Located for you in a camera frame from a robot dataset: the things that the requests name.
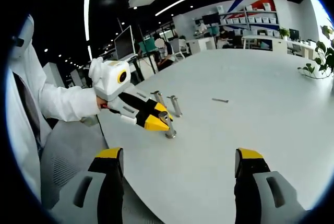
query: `desk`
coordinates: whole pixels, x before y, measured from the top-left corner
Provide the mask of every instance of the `desk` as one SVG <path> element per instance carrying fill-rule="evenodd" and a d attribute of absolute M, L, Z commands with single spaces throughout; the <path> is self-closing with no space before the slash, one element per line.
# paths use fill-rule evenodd
<path fill-rule="evenodd" d="M 189 43 L 192 54 L 196 54 L 204 50 L 216 49 L 214 37 L 188 40 L 187 43 Z"/>
<path fill-rule="evenodd" d="M 124 174 L 166 224 L 234 223 L 234 163 L 239 147 L 261 153 L 310 209 L 334 169 L 331 80 L 302 77 L 309 60 L 261 50 L 205 51 L 138 84 L 177 95 L 177 136 L 149 132 L 102 110 L 109 147 L 124 148 Z M 229 100 L 229 103 L 212 101 Z"/>
<path fill-rule="evenodd" d="M 315 51 L 314 46 L 306 45 L 306 44 L 303 44 L 297 41 L 283 40 L 283 39 L 278 39 L 278 38 L 274 38 L 271 36 L 264 36 L 264 35 L 247 35 L 247 36 L 243 36 L 242 38 L 244 40 L 244 49 L 246 49 L 246 40 L 250 40 L 250 39 L 271 40 L 272 50 L 274 52 L 287 53 L 288 44 L 298 45 L 298 46 L 301 46 L 303 57 L 313 60 L 314 51 Z"/>

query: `person's arm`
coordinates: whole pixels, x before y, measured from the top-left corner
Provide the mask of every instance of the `person's arm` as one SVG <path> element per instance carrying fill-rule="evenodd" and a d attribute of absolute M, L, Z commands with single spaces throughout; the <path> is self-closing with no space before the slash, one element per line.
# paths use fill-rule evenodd
<path fill-rule="evenodd" d="M 25 70 L 29 88 L 45 117 L 63 121 L 79 121 L 96 115 L 105 101 L 96 96 L 93 88 L 55 87 L 46 83 L 46 74 L 30 44 L 25 52 Z"/>

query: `metal bolt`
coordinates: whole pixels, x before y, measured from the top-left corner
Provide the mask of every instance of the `metal bolt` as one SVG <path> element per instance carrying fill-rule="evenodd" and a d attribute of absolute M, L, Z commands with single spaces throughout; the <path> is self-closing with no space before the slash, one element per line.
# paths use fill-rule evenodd
<path fill-rule="evenodd" d="M 175 110 L 175 116 L 176 117 L 181 117 L 182 112 L 181 112 L 180 106 L 178 105 L 177 97 L 175 95 L 172 95 L 172 96 L 167 97 L 167 98 L 171 99 L 171 101 L 172 101 L 172 104 L 173 104 L 173 107 L 174 107 L 174 110 Z"/>
<path fill-rule="evenodd" d="M 161 103 L 166 108 L 166 105 L 162 99 L 162 93 L 160 91 L 155 91 L 155 92 L 152 92 L 151 94 L 154 95 L 157 102 Z"/>
<path fill-rule="evenodd" d="M 166 111 L 163 111 L 161 113 L 159 113 L 159 118 L 167 125 L 169 126 L 169 130 L 166 131 L 165 136 L 168 139 L 172 139 L 176 136 L 176 131 L 173 128 L 171 119 L 169 118 L 169 115 Z"/>

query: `black ceiling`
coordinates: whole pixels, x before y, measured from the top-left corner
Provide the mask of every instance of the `black ceiling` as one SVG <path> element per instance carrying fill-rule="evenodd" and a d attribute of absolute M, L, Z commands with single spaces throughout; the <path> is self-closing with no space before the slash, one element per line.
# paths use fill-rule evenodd
<path fill-rule="evenodd" d="M 114 39 L 120 26 L 117 18 L 124 22 L 124 27 L 132 25 L 136 31 L 139 24 L 143 33 L 158 28 L 162 24 L 171 21 L 171 14 L 177 15 L 190 11 L 190 5 L 194 8 L 203 7 L 217 0 L 186 0 L 161 15 L 154 15 L 165 7 L 178 0 L 156 0 L 149 6 L 138 7 L 137 10 L 128 7 L 128 0 L 90 0 L 89 6 L 89 31 L 93 57 L 97 57 L 106 43 Z M 35 32 L 33 45 L 36 48 L 42 65 L 47 62 L 58 64 L 62 75 L 69 74 L 75 66 L 86 64 L 89 61 L 87 42 L 84 28 L 84 0 L 34 0 L 31 11 L 35 20 Z"/>

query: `metal rod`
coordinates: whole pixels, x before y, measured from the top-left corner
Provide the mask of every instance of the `metal rod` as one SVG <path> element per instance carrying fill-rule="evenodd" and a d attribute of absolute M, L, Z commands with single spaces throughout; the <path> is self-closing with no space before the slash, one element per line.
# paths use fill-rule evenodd
<path fill-rule="evenodd" d="M 169 130 L 166 131 L 165 136 L 168 139 L 172 139 L 176 136 L 176 131 L 172 125 L 171 119 L 169 118 L 169 115 L 166 111 L 163 111 L 159 113 L 159 118 L 167 125 L 169 126 Z"/>
<path fill-rule="evenodd" d="M 172 104 L 173 104 L 173 107 L 174 107 L 174 110 L 175 110 L 175 116 L 176 117 L 181 117 L 182 112 L 181 112 L 180 106 L 178 105 L 177 97 L 175 95 L 172 95 L 172 96 L 167 97 L 167 98 L 171 99 L 171 101 L 172 101 Z"/>
<path fill-rule="evenodd" d="M 225 103 L 229 103 L 228 100 L 221 100 L 221 99 L 215 99 L 215 98 L 212 98 L 212 100 L 215 100 L 215 101 L 221 101 L 221 102 L 225 102 Z"/>
<path fill-rule="evenodd" d="M 119 24 L 119 26 L 121 28 L 121 31 L 123 32 L 123 28 L 122 28 L 121 22 L 120 22 L 120 20 L 118 18 L 117 18 L 117 21 L 118 21 L 118 24 Z"/>
<path fill-rule="evenodd" d="M 160 91 L 155 91 L 155 92 L 152 92 L 151 94 L 154 95 L 157 102 L 161 103 L 166 108 L 166 105 L 162 99 L 162 93 Z"/>

